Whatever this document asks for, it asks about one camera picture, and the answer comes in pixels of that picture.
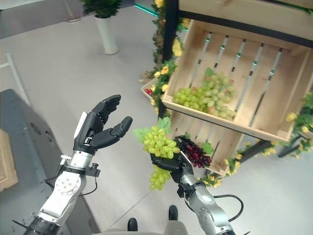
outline green light strip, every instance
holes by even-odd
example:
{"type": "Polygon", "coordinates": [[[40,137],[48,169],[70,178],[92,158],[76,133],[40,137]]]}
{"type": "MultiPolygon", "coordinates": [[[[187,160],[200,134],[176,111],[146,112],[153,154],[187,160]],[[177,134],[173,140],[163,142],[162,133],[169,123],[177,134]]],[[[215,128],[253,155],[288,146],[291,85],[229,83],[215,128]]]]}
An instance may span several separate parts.
{"type": "Polygon", "coordinates": [[[153,16],[158,17],[158,14],[157,14],[156,12],[154,12],[154,11],[152,11],[152,10],[150,10],[150,9],[148,9],[148,8],[146,8],[146,7],[144,7],[144,6],[140,6],[140,5],[138,5],[138,4],[134,4],[134,7],[137,7],[137,8],[139,8],[140,10],[143,10],[143,11],[145,11],[145,12],[147,12],[147,13],[153,15],[153,16]]]}

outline potted plant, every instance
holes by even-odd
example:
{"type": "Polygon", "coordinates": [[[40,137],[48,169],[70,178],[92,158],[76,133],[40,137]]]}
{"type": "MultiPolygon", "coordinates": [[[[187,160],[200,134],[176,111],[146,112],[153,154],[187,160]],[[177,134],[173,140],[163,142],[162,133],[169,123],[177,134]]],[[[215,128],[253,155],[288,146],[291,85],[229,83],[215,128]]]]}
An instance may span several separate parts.
{"type": "Polygon", "coordinates": [[[111,16],[115,16],[122,0],[81,0],[84,13],[95,13],[95,19],[103,43],[103,53],[112,55],[118,52],[112,29],[111,16]]]}

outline silver arm segment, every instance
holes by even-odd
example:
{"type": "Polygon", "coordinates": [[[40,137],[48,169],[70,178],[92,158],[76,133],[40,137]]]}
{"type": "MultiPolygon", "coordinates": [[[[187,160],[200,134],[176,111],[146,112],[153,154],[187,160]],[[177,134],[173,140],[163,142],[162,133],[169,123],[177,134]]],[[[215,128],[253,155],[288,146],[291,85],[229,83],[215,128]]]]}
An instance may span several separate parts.
{"type": "MultiPolygon", "coordinates": [[[[183,184],[194,185],[198,180],[192,175],[181,178],[183,184]]],[[[214,197],[203,185],[196,185],[195,192],[187,198],[190,207],[196,213],[200,226],[207,235],[219,235],[226,231],[232,232],[232,227],[223,209],[215,202],[214,197]]]]}
{"type": "MultiPolygon", "coordinates": [[[[92,155],[89,153],[74,151],[69,166],[85,169],[90,165],[91,159],[92,155]]],[[[63,171],[55,182],[52,194],[41,207],[37,216],[59,226],[63,225],[85,186],[85,175],[63,171]]]]}

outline red grapes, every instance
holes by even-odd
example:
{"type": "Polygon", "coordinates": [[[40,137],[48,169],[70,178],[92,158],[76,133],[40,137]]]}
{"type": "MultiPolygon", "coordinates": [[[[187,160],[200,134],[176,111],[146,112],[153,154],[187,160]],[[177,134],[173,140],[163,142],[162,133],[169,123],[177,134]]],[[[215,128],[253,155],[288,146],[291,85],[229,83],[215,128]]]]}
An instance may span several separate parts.
{"type": "Polygon", "coordinates": [[[185,136],[176,136],[174,141],[177,143],[177,147],[180,148],[180,150],[194,164],[194,167],[204,168],[210,166],[212,162],[211,158],[205,155],[203,149],[190,139],[185,136]]]}

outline gray mat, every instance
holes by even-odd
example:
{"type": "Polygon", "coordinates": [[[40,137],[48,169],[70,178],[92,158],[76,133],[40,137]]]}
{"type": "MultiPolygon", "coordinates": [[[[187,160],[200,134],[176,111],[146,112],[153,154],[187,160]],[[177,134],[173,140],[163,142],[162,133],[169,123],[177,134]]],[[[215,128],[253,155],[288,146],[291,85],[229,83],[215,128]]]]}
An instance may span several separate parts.
{"type": "MultiPolygon", "coordinates": [[[[67,0],[75,16],[83,16],[79,0],[67,0]]],[[[123,0],[122,7],[132,6],[134,0],[123,0]]],[[[58,24],[68,18],[63,0],[44,0],[0,11],[0,39],[36,28],[58,24]]]]}

